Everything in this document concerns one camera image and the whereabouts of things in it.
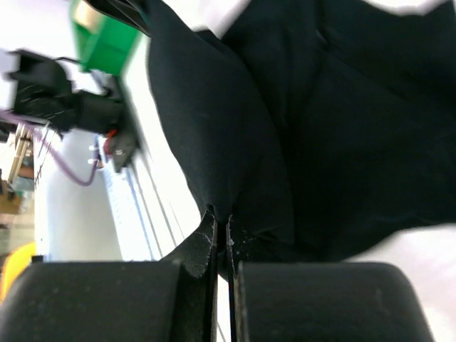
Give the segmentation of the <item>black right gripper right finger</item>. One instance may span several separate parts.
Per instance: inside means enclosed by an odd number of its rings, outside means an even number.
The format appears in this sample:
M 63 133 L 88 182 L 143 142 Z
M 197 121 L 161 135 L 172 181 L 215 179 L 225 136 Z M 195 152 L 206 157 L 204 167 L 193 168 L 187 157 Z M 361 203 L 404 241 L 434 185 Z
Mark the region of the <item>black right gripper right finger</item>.
M 226 225 L 226 253 L 232 341 L 244 340 L 242 337 L 242 308 L 237 294 L 238 269 L 242 261 L 249 260 L 249 245 L 254 241 L 254 235 L 246 230 L 244 225 L 234 218 L 234 215 L 231 215 Z

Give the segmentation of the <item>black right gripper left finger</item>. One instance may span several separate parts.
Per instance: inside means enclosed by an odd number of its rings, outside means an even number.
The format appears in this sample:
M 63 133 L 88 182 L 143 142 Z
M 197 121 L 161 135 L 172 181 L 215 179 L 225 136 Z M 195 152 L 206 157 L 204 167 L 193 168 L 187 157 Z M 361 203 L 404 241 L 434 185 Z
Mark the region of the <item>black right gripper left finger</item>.
M 180 265 L 171 341 L 217 339 L 217 232 L 208 207 L 198 228 L 162 259 Z

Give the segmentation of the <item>black t shirt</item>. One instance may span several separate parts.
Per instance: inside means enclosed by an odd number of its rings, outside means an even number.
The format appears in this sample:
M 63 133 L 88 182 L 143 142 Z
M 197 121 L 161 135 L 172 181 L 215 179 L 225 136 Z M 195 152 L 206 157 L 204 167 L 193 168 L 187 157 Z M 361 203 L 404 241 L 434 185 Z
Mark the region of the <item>black t shirt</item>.
M 222 37 L 145 10 L 150 89 L 200 210 L 283 260 L 455 221 L 455 9 L 252 1 Z

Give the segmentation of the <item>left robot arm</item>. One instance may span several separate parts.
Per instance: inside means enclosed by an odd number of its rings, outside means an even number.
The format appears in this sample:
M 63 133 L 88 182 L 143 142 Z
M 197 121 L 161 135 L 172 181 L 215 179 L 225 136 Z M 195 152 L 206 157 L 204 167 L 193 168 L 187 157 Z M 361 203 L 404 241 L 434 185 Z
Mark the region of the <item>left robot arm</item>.
M 75 90 L 64 67 L 54 58 L 19 49 L 6 77 L 16 84 L 12 112 L 34 123 L 49 123 L 62 133 L 72 129 L 107 134 L 118 128 L 123 111 L 119 100 Z

